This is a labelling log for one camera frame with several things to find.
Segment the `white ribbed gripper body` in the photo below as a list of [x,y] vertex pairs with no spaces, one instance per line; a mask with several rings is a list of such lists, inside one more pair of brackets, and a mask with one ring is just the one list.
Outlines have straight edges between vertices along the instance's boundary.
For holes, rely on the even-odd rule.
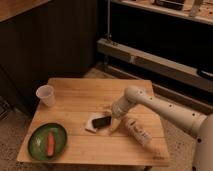
[[121,118],[128,113],[132,108],[132,103],[129,102],[125,97],[121,97],[112,104],[112,116],[115,118]]

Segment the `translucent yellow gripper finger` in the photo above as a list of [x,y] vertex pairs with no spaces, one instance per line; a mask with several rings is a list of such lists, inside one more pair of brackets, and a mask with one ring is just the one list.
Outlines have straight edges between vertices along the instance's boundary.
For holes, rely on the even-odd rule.
[[121,120],[119,118],[111,118],[111,124],[110,124],[109,130],[111,132],[114,132],[118,128],[120,123],[121,123]]

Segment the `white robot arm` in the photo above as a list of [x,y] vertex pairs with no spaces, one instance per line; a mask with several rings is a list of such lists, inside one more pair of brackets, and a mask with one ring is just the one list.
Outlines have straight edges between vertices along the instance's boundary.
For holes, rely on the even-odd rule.
[[114,132],[128,111],[139,104],[196,139],[192,171],[213,171],[213,114],[205,115],[183,108],[148,95],[142,87],[128,86],[123,96],[112,104],[110,131]]

